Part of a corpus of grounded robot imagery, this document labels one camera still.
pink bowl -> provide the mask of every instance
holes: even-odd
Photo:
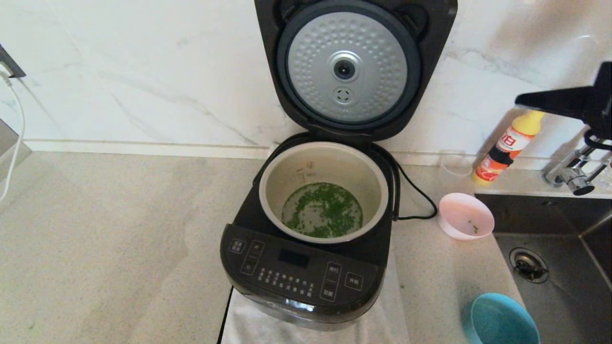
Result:
[[[487,206],[465,193],[449,193],[440,200],[438,223],[458,240],[474,240],[493,232],[495,219]]]

sink drain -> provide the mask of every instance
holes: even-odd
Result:
[[[548,266],[542,257],[532,250],[516,247],[510,251],[510,264],[514,271],[531,283],[548,280]]]

beige countertop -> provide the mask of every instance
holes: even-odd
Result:
[[[230,292],[218,244],[262,164],[32,153],[0,204],[0,342],[215,343]],[[437,200],[437,170],[406,172]],[[569,194],[536,171],[493,187],[478,191]],[[428,213],[408,188],[401,214]],[[392,240],[412,344],[466,343],[460,309],[480,293],[522,302],[493,236],[460,242],[410,220]]]

digital display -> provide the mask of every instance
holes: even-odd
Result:
[[[310,258],[307,255],[303,255],[301,253],[280,249],[280,254],[278,254],[278,260],[284,261],[285,263],[292,264],[295,266],[303,267],[304,269],[308,267],[308,261]]]

water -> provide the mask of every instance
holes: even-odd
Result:
[[[331,183],[314,183],[289,196],[283,206],[282,221],[307,236],[340,237],[361,228],[364,217],[359,202],[346,189]]]

